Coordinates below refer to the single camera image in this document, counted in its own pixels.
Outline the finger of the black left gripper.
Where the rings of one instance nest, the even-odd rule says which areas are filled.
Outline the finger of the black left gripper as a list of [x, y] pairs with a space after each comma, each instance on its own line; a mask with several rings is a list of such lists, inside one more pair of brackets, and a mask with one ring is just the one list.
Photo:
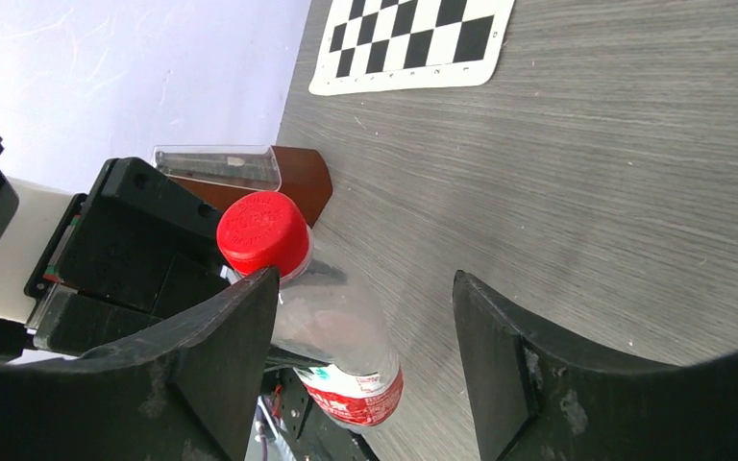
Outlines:
[[279, 460], [376, 460], [363, 436], [333, 422], [292, 369], [317, 362], [272, 346], [262, 376], [263, 444]]

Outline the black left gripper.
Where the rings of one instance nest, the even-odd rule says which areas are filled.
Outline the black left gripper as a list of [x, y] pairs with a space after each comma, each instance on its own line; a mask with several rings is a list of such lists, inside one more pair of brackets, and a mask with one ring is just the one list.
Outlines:
[[33, 348], [77, 356], [220, 293], [230, 285], [220, 217], [141, 158], [106, 161], [69, 200], [25, 284]]

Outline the red bottle cap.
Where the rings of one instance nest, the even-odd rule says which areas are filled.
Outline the red bottle cap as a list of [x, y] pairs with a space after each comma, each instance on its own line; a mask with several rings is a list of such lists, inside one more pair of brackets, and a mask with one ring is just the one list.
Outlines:
[[307, 259], [309, 229], [301, 210], [278, 191], [251, 193], [221, 216], [216, 243], [240, 275], [272, 266], [286, 277]]

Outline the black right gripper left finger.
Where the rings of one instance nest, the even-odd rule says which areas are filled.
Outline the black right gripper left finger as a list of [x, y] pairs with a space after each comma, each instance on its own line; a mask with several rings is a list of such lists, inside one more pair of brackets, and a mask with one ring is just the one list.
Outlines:
[[261, 269], [75, 359], [0, 362], [0, 460], [241, 460], [277, 312]]

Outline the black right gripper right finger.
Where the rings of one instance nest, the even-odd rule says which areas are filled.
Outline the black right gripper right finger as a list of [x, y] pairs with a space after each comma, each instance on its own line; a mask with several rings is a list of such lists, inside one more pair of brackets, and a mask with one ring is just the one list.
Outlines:
[[620, 352], [474, 275], [455, 330], [483, 460], [738, 460], [738, 352], [689, 366]]

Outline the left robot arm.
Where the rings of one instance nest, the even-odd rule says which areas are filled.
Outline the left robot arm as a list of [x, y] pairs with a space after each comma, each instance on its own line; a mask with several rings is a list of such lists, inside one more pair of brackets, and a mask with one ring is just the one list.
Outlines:
[[[3, 146], [0, 139], [0, 154]], [[0, 460], [372, 460], [268, 343], [278, 276], [221, 276], [219, 209], [141, 158], [86, 194], [0, 171]]]

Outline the clear bottle red label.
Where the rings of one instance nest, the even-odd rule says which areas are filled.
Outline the clear bottle red label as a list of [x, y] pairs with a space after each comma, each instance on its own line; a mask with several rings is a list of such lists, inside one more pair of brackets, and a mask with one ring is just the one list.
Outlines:
[[355, 432], [383, 425], [404, 375], [381, 307], [347, 258], [311, 236], [301, 266], [280, 280], [272, 343], [315, 360], [294, 371], [334, 422]]

